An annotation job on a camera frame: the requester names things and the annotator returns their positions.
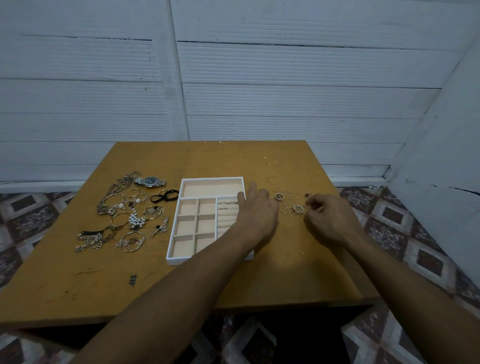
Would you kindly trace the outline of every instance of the wooden table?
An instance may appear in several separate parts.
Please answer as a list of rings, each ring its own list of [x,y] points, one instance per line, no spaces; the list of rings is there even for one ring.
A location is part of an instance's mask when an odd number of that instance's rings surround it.
[[[337,194],[305,141],[116,143],[0,292],[2,328],[107,322],[174,269],[165,261],[170,231],[147,239],[134,253],[119,251],[115,242],[100,250],[73,251],[80,231],[109,224],[109,216],[96,214],[97,203],[117,178],[133,170],[166,179],[167,187],[176,189],[182,178],[243,176],[245,185],[253,180],[271,193],[279,186],[302,195]],[[162,206],[172,221],[176,202]],[[242,263],[216,309],[357,305],[378,299],[355,261],[342,249],[331,251],[315,241],[302,216],[279,214],[279,220],[272,241]],[[148,222],[142,231],[151,235],[157,223]],[[128,226],[117,238],[127,231]],[[129,285],[132,275],[138,277],[134,286]]]

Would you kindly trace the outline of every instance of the person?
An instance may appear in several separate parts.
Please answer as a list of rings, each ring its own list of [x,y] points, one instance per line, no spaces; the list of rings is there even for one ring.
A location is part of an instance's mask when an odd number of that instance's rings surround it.
[[[107,324],[71,361],[171,363],[201,328],[248,253],[274,235],[278,202],[268,191],[238,194],[237,221],[218,240],[163,277]],[[369,237],[347,201],[308,197],[305,221],[318,240],[333,241],[363,268],[429,364],[478,363],[480,323],[440,289]]]

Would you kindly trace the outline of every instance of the tiled floor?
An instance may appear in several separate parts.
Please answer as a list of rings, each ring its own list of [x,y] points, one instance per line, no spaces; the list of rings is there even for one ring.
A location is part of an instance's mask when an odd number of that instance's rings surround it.
[[[480,291],[387,188],[344,188],[365,231],[399,261],[440,287],[480,318]],[[0,289],[12,278],[75,193],[0,194]],[[424,363],[386,306],[343,328],[350,361]],[[178,363],[270,363],[276,338],[255,315],[210,317]],[[67,363],[73,354],[4,333],[0,363]]]

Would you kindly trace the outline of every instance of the baseboard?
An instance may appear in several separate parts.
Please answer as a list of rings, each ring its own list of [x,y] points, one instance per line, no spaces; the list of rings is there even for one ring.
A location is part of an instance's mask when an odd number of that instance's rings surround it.
[[[381,187],[388,182],[383,177],[330,177],[335,187]]]
[[[11,182],[0,183],[2,194],[78,191],[85,181]]]

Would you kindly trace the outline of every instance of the white jewelry tray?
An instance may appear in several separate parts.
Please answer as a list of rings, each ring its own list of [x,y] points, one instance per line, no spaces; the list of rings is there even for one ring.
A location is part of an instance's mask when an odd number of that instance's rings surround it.
[[[167,263],[176,266],[191,258],[236,221],[237,193],[243,191],[243,177],[182,179],[173,219]],[[253,258],[253,251],[246,260]]]

